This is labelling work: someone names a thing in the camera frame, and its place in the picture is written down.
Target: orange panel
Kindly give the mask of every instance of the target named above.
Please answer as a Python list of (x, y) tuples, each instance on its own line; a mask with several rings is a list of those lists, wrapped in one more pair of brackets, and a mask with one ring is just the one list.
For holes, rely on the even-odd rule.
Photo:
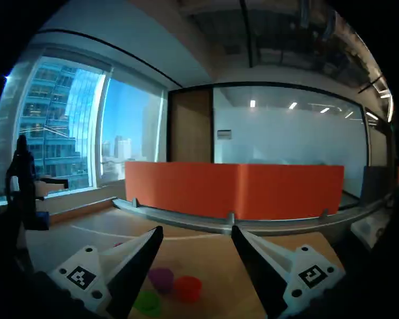
[(326, 165), (238, 166), (236, 217), (286, 220), (335, 214), (341, 201), (344, 168)]
[(342, 166), (126, 162), (126, 195), (185, 214), (286, 220), (335, 214)]
[(141, 205), (226, 218), (234, 210), (236, 164), (126, 162), (126, 196)]

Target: plastic cup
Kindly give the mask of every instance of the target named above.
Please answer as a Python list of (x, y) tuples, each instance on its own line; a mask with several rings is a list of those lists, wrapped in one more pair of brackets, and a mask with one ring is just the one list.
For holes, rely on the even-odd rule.
[(181, 302), (194, 303), (200, 298), (202, 285), (198, 278), (183, 276), (175, 280), (173, 289)]
[(169, 268), (151, 269), (148, 278), (159, 293), (169, 293), (173, 289), (174, 275)]
[(133, 307), (148, 317), (155, 318), (161, 314), (160, 298), (152, 291), (139, 292)]

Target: desk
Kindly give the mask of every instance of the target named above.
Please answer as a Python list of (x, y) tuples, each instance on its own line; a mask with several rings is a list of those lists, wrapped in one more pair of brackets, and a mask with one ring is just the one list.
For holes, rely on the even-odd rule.
[[(99, 251), (127, 241), (159, 223), (117, 208), (56, 224), (48, 232), (27, 232), (27, 245), (36, 270), (50, 271), (85, 245)], [(177, 278), (192, 275), (202, 280), (203, 290), (195, 304), (182, 304), (172, 295), (160, 296), (160, 318), (265, 318), (265, 312), (229, 236), (160, 224), (164, 240), (151, 268), (168, 267)], [(342, 267), (321, 233), (266, 237), (294, 250), (309, 244)], [(153, 290), (145, 279), (142, 290)], [(132, 309), (129, 318), (148, 318)]]

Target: purple cup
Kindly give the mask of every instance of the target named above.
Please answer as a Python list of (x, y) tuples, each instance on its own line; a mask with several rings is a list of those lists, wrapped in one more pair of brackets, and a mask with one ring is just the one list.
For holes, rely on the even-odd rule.
[(174, 275), (169, 268), (151, 269), (148, 278), (159, 293), (169, 293), (173, 289)]

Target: building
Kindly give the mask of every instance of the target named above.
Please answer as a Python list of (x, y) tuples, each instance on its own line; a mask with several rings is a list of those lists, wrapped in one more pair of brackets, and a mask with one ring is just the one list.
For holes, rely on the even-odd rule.
[(117, 147), (117, 145), (118, 145), (118, 142), (121, 141), (122, 139), (123, 139), (123, 137), (120, 136), (120, 135), (117, 135), (115, 137), (115, 140), (114, 140), (114, 157), (115, 158), (118, 158), (118, 147)]
[(111, 143), (109, 141), (102, 142), (102, 156), (103, 157), (111, 156)]
[(118, 144), (115, 145), (118, 151), (118, 159), (121, 161), (128, 160), (131, 158), (131, 139), (119, 140)]
[(69, 189), (89, 187), (89, 121), (99, 73), (58, 61), (40, 64), (34, 75), (19, 134), (27, 137), (37, 175), (66, 178)]

